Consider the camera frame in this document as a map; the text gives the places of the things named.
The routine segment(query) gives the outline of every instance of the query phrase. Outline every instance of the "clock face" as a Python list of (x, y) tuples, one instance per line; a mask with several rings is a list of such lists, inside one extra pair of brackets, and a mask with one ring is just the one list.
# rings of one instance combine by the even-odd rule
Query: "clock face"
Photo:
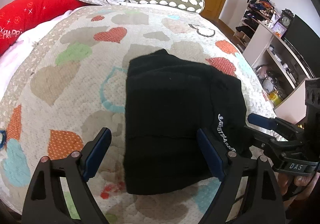
[(288, 18), (288, 17), (286, 17), (286, 16), (284, 16), (283, 18), (282, 18), (282, 25), (284, 25), (285, 27), (287, 27), (287, 26), (289, 26), (290, 25), (290, 19)]

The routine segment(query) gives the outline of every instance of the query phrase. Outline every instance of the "white bed sheet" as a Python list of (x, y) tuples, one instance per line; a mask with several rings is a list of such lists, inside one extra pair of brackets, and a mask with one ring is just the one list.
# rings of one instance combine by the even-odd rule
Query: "white bed sheet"
[(41, 23), (35, 28), (24, 32), (17, 41), (0, 56), (0, 100), (2, 100), (12, 76), (23, 61), (30, 55), (34, 45), (47, 35), (56, 24), (81, 8), (83, 7), (73, 11), (66, 11), (63, 15)]

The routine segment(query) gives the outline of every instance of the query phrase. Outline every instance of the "red pillow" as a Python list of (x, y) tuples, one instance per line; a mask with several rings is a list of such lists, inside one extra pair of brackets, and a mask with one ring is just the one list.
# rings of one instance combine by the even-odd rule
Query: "red pillow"
[(23, 32), (86, 5), (78, 0), (15, 0), (7, 4), (0, 9), (0, 56)]

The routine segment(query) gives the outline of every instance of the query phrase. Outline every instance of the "human hand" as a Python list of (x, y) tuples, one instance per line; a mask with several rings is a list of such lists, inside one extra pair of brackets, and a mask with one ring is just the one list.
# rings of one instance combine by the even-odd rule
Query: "human hand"
[[(304, 191), (302, 193), (300, 193), (297, 196), (292, 197), (290, 200), (284, 202), (285, 207), (288, 207), (294, 200), (307, 199), (310, 196), (313, 188), (315, 187), (319, 176), (320, 176), (320, 173), (316, 173), (315, 177), (313, 178), (313, 180), (311, 182), (310, 182), (310, 180), (312, 179), (313, 175), (311, 175), (311, 176), (296, 176), (294, 179), (294, 184), (296, 186), (306, 186), (309, 182), (310, 182), (310, 184), (304, 189)], [(287, 193), (288, 186), (289, 186), (288, 181), (289, 181), (288, 175), (286, 175), (284, 173), (278, 174), (278, 185), (280, 187), (280, 192), (282, 195)]]

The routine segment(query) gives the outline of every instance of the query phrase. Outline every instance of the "tv stand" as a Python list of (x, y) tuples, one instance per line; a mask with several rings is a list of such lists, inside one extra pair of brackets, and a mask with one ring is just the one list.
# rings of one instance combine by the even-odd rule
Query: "tv stand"
[[(274, 111), (277, 117), (296, 124), (306, 116), (305, 79), (311, 79), (311, 75), (290, 47), (270, 28), (261, 21), (258, 22), (259, 26), (245, 48), (243, 56), (252, 68), (268, 64), (272, 66), (273, 70), (281, 74), (279, 80), (288, 96), (278, 106), (274, 107)], [(274, 46), (274, 51), (282, 57), (282, 63), (285, 62), (292, 71), (299, 75), (296, 83), (269, 49), (270, 44)]]

